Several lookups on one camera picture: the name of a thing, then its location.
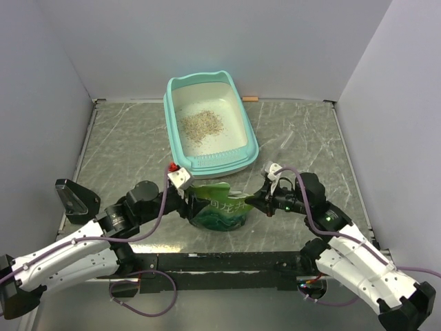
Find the green litter bag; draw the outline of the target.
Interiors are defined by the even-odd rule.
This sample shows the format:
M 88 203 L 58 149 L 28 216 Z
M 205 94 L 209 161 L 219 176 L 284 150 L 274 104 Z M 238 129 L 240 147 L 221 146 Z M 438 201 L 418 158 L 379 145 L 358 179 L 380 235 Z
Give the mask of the green litter bag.
M 226 182 L 193 185 L 187 195 L 194 194 L 199 200 L 209 203 L 197 212 L 189 222 L 197 227 L 217 232 L 230 232 L 244 226 L 253 207 L 245 203 L 249 194 L 231 191 Z

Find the clear plastic scoop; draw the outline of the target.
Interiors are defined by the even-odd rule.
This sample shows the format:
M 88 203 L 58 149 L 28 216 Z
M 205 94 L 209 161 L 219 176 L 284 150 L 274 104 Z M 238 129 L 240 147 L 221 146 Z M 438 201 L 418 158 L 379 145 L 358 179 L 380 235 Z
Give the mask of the clear plastic scoop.
M 288 151 L 292 141 L 294 140 L 294 131 L 286 130 L 279 134 L 275 139 L 271 139 L 265 143 L 260 151 L 262 152 L 262 167 L 263 172 L 267 172 L 269 165 L 272 163 L 278 163 L 279 158 Z

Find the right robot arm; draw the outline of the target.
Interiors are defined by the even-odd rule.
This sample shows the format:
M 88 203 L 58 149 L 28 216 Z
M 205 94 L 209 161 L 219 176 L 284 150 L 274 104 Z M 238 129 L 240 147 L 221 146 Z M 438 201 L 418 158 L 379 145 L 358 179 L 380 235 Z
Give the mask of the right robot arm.
M 277 210 L 305 216 L 316 238 L 300 251 L 307 274 L 327 275 L 362 299 L 377 314 L 385 330 L 418 330 L 433 312 L 436 291 L 419 283 L 388 260 L 339 207 L 326 198 L 314 173 L 300 173 L 291 187 L 282 177 L 266 174 L 260 190 L 246 198 L 248 205 L 268 217 Z

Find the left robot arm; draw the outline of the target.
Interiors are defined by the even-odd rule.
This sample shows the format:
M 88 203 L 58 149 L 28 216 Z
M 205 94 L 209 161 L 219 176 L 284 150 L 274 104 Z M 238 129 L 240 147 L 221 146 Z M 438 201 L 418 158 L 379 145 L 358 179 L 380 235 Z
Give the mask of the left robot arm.
M 70 220 L 82 227 L 36 252 L 22 257 L 1 256 L 1 316 L 11 320 L 34 310 L 44 295 L 96 277 L 128 277 L 136 269 L 129 247 L 140 241 L 140 227 L 160 223 L 163 215 L 178 212 L 192 220 L 206 199 L 185 194 L 165 181 L 163 190 L 141 181 L 114 205 L 99 210 L 100 198 L 69 179 L 55 183 Z

